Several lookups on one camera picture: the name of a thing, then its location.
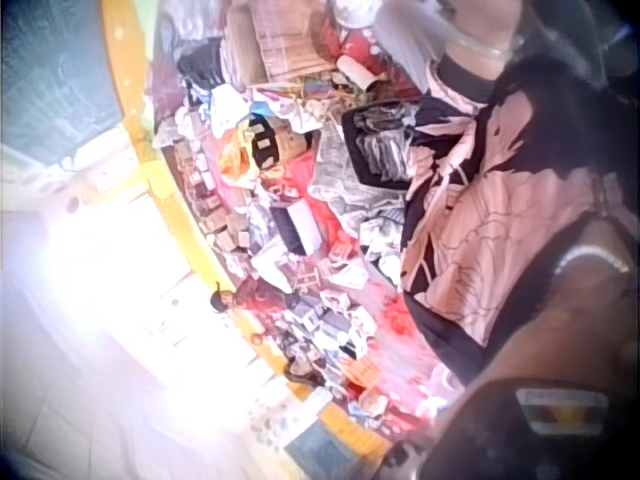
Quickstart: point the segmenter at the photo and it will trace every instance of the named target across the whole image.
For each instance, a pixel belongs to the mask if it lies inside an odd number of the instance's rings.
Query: paper
[[[211,131],[222,138],[249,115],[249,103],[231,85],[225,83],[211,90]]]

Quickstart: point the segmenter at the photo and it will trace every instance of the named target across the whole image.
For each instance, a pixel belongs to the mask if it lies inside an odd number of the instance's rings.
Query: market stall
[[[418,92],[368,28],[381,2],[204,3],[161,2],[147,92],[235,286],[212,308],[385,438],[432,421],[461,389],[397,294]]]

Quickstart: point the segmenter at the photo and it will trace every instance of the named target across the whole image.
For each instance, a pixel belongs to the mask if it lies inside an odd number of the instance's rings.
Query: label
[[[597,436],[609,409],[605,395],[586,390],[522,388],[516,397],[538,435]]]

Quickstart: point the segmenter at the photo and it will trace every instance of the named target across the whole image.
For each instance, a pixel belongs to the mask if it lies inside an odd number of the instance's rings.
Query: bracelet
[[[605,250],[604,248],[597,245],[579,245],[573,247],[566,253],[564,257],[562,257],[562,260],[560,260],[560,263],[556,267],[554,275],[559,275],[560,273],[562,273],[562,271],[567,268],[567,265],[573,262],[576,258],[585,256],[598,257],[599,259],[604,260],[620,273],[627,273],[629,271],[629,266],[618,257],[610,253],[608,250]]]

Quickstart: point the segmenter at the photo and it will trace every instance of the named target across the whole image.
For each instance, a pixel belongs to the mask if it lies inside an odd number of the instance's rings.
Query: yellow wall
[[[211,288],[216,282],[220,282],[223,288],[232,288],[229,276],[193,221],[168,167],[162,159],[156,157],[142,126],[141,117],[145,107],[142,92],[148,72],[145,48],[148,49],[148,46],[145,47],[145,33],[140,27],[133,0],[103,0],[102,11],[111,70],[124,111],[123,124],[140,162],[138,171],[117,191],[103,197],[102,201],[108,201],[109,197],[123,190],[139,188],[146,182],[191,268]],[[251,320],[245,315],[237,315],[234,320],[248,340],[255,332]],[[274,371],[282,373],[285,364],[283,357],[274,355],[266,346],[257,347],[256,350]],[[301,400],[310,393],[310,389],[303,385],[290,384],[290,387]],[[378,435],[353,424],[336,405],[326,408],[320,418],[357,453],[376,459],[389,446]]]

